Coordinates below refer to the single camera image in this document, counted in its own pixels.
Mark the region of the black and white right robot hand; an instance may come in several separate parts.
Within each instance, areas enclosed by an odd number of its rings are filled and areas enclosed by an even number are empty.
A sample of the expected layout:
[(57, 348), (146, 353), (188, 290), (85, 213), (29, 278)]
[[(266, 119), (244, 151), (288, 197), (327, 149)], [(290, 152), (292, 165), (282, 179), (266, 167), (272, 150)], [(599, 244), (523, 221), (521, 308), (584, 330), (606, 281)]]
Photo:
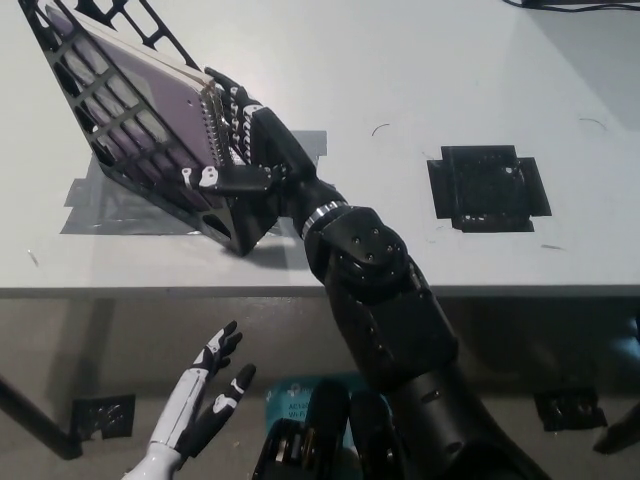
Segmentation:
[(312, 159), (273, 110), (221, 72), (207, 67), (205, 73), (221, 104), (217, 119), (227, 162), (186, 175), (187, 186), (229, 196), (273, 192), (279, 214), (299, 224), (348, 206), (334, 186), (319, 179)]

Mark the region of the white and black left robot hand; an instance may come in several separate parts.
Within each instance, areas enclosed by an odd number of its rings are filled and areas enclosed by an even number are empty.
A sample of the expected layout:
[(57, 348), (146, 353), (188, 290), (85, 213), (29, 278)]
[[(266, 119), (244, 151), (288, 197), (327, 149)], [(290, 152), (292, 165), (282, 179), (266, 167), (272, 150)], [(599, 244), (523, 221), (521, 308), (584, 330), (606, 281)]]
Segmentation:
[(256, 366), (245, 365), (213, 403), (201, 407), (207, 384), (230, 364), (242, 340), (237, 323), (220, 329), (182, 373), (151, 435), (151, 446), (162, 445), (182, 459), (197, 457), (233, 415), (249, 388)]

